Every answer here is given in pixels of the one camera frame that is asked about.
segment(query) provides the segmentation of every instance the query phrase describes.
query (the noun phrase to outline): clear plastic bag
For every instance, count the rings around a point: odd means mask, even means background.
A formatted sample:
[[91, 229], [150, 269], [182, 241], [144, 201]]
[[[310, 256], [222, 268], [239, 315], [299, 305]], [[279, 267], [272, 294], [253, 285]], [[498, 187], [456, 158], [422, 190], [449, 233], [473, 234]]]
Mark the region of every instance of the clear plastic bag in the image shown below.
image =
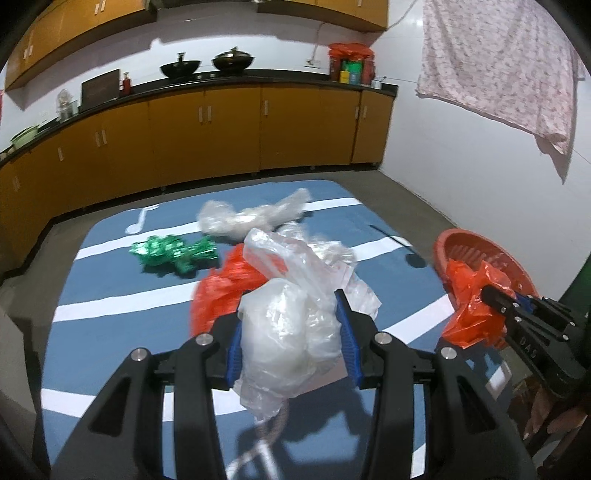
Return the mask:
[[277, 233], [305, 242], [324, 263], [329, 265], [333, 265], [338, 261], [345, 262], [353, 267], [357, 264], [355, 252], [352, 248], [346, 247], [335, 240], [325, 240], [320, 235], [310, 236], [306, 227], [300, 223], [287, 222], [277, 230]]
[[244, 407], [268, 420], [341, 356], [335, 290], [342, 288], [352, 306], [373, 318], [380, 302], [350, 265], [325, 264], [301, 240], [252, 229], [243, 257], [270, 280], [238, 307], [243, 367], [237, 391]]
[[201, 208], [197, 220], [204, 233], [242, 242], [251, 228], [272, 231], [290, 220], [301, 218], [310, 199], [307, 189], [298, 189], [275, 205], [245, 208], [238, 213], [226, 202], [210, 200]]

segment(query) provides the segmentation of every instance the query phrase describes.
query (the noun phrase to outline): white stripe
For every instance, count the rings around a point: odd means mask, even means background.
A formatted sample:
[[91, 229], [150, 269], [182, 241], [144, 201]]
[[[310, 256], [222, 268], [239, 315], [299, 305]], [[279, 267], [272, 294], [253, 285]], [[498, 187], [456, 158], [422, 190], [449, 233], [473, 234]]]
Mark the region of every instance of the white stripe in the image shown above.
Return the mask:
[[[360, 205], [361, 202], [354, 198], [341, 198], [332, 200], [319, 200], [318, 202], [306, 203], [306, 212], [315, 212], [317, 210], [326, 210], [329, 208], [336, 207], [348, 207], [351, 205]], [[75, 260], [81, 258], [92, 257], [93, 255], [100, 255], [118, 248], [129, 248], [136, 242], [145, 242], [149, 236], [158, 235], [186, 235], [187, 233], [200, 232], [201, 227], [199, 222], [185, 223], [184, 225], [174, 226], [170, 228], [160, 228], [157, 230], [151, 230], [149, 232], [139, 233], [138, 235], [127, 235], [122, 238], [115, 240], [109, 240], [98, 245], [92, 245], [91, 247], [85, 247], [78, 250]]]
[[[401, 245], [385, 237], [353, 247], [358, 261], [368, 260], [400, 248]], [[140, 312], [142, 310], [175, 305], [191, 301], [198, 282], [185, 283], [174, 287], [158, 288], [120, 297], [107, 297], [100, 300], [83, 301], [60, 305], [53, 316], [54, 322], [97, 318], [106, 315]]]
[[495, 373], [492, 374], [490, 380], [486, 383], [486, 389], [488, 393], [492, 395], [495, 400], [499, 398], [499, 395], [503, 392], [507, 384], [511, 380], [511, 369], [506, 362], [503, 362], [499, 368], [496, 369]]
[[410, 478], [425, 473], [425, 463], [427, 459], [427, 446], [423, 443], [413, 452], [413, 463], [410, 469]]
[[357, 259], [357, 261], [361, 262], [363, 260], [368, 260], [370, 258], [377, 257], [378, 255], [393, 252], [394, 250], [401, 247], [402, 245], [386, 236], [384, 238], [381, 238], [380, 240], [375, 240], [373, 242], [367, 242], [366, 244], [357, 245], [352, 249], [355, 252], [355, 258]]
[[410, 317], [386, 328], [385, 331], [408, 345], [433, 327], [445, 321], [454, 311], [452, 303], [449, 301], [447, 294], [445, 294], [417, 313], [413, 313]]
[[[213, 411], [216, 415], [225, 415], [246, 410], [240, 405], [240, 397], [234, 390], [227, 392], [212, 390]], [[61, 392], [49, 388], [41, 389], [41, 406], [43, 410], [55, 411], [70, 417], [81, 418], [96, 397], [79, 393]], [[174, 393], [164, 394], [162, 421], [174, 420]]]
[[120, 297], [107, 297], [100, 300], [60, 305], [56, 308], [53, 321], [67, 322], [69, 320], [97, 318], [120, 313], [141, 312], [166, 305], [184, 303], [193, 298], [193, 292], [198, 283], [194, 281]]

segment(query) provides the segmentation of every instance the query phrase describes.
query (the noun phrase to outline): blue mat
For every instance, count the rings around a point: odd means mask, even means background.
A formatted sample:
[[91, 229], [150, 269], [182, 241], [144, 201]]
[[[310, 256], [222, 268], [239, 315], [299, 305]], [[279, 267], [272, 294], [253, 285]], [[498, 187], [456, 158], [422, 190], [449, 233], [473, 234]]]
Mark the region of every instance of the blue mat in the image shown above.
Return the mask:
[[[383, 240], [383, 234], [369, 225], [392, 235], [396, 232], [336, 183], [265, 183], [174, 200], [145, 212], [142, 231], [135, 236], [127, 235], [125, 230], [138, 222], [141, 210], [127, 210], [100, 221], [89, 232], [56, 310], [42, 392], [44, 428], [52, 462], [93, 395], [130, 351], [144, 346], [152, 353], [164, 352], [178, 348], [189, 338], [190, 292], [207, 272], [199, 271], [194, 278], [143, 273], [126, 245], [156, 230], [157, 234], [180, 232], [183, 238], [195, 241], [202, 235], [197, 231], [196, 214], [207, 200], [224, 200], [241, 210], [275, 203], [301, 187], [309, 189], [311, 203], [316, 206], [302, 220], [311, 234], [322, 234], [349, 247], [364, 245], [363, 251], [374, 251], [375, 256], [359, 263], [357, 273], [382, 301], [376, 319], [378, 328], [388, 329], [413, 348], [434, 350], [452, 313], [439, 278], [430, 267], [410, 266], [406, 259], [408, 249], [399, 248], [392, 240]], [[348, 200], [322, 203], [335, 199]], [[339, 203], [347, 206], [335, 206]], [[231, 249], [230, 245], [218, 246], [222, 256]], [[499, 380], [502, 360], [496, 351], [477, 345], [464, 351], [464, 355], [483, 382], [504, 388], [506, 380]], [[253, 448], [256, 441], [253, 417], [236, 407], [235, 399], [228, 398], [215, 399], [226, 465]], [[319, 479], [357, 479], [368, 441], [373, 402], [374, 391], [356, 390], [348, 378], [291, 400], [287, 425], [271, 448], [279, 478], [309, 475]], [[164, 420], [164, 473], [175, 478], [172, 422], [167, 421], [171, 415], [167, 418], [165, 413]], [[423, 393], [417, 386], [413, 476], [424, 469], [424, 442]], [[235, 478], [266, 478], [260, 457], [240, 469]]]

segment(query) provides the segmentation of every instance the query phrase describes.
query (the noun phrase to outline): white music note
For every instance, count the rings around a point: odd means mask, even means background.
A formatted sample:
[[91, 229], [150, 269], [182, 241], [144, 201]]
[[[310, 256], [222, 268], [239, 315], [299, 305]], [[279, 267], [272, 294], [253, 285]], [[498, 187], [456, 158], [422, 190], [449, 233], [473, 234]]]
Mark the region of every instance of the white music note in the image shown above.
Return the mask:
[[150, 205], [149, 207], [142, 208], [142, 211], [139, 213], [138, 223], [129, 225], [125, 229], [125, 233], [127, 233], [128, 235], [135, 235], [136, 233], [140, 233], [142, 231], [142, 228], [144, 228], [144, 223], [146, 221], [146, 212], [149, 212], [150, 210], [156, 210], [156, 208], [158, 208], [159, 206], [160, 204], [157, 203], [156, 205]]

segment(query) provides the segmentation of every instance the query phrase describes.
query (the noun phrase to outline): wall cabinet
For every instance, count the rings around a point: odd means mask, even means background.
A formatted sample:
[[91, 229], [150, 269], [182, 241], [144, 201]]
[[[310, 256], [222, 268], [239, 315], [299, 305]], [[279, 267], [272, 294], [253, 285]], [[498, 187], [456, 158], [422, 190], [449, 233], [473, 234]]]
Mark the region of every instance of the wall cabinet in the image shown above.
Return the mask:
[[269, 0], [259, 13], [292, 15], [328, 22], [360, 32], [379, 32], [388, 26], [388, 0]]
[[61, 59], [101, 38], [155, 21], [150, 0], [55, 1], [13, 51], [6, 89], [24, 86]]

